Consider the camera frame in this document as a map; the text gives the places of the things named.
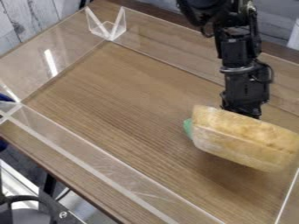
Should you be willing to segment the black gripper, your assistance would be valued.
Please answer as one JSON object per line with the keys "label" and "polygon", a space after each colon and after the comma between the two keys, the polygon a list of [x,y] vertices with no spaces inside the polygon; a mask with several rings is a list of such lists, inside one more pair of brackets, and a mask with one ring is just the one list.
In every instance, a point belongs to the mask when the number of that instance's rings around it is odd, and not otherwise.
{"label": "black gripper", "polygon": [[258,119],[262,116],[262,105],[270,100],[270,84],[274,81],[271,66],[254,62],[243,67],[223,66],[221,72],[225,74],[222,108]]}

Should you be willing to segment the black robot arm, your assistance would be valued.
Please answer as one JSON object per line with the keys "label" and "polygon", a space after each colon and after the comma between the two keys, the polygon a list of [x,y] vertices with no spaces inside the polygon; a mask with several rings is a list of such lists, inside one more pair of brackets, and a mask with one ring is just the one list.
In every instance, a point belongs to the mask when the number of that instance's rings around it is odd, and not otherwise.
{"label": "black robot arm", "polygon": [[177,0],[178,8],[205,37],[215,39],[225,74],[222,108],[259,118],[270,100],[274,69],[258,59],[262,39],[253,0]]}

